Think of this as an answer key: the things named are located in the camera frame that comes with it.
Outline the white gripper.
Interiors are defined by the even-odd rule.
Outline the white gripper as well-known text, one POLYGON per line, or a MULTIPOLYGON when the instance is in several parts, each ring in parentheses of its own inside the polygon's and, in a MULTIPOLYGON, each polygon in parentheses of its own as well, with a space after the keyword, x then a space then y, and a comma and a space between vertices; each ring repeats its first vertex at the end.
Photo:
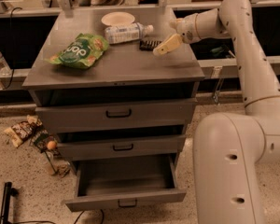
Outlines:
POLYGON ((155 56, 161 56, 178 49, 183 42, 192 44, 199 41, 196 20, 198 14, 188 15, 185 18, 172 19, 169 25, 174 28, 177 34, 169 35, 153 50, 155 56))

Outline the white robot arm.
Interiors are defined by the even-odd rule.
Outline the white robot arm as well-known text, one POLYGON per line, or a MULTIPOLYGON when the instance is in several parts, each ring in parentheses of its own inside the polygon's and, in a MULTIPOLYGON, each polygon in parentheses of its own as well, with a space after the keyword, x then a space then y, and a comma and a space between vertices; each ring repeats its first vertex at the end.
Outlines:
POLYGON ((204 117, 193 134, 198 224, 266 224, 256 166, 280 160, 280 82, 255 34, 249 0, 170 22, 161 56, 206 38, 231 40, 243 110, 204 117))

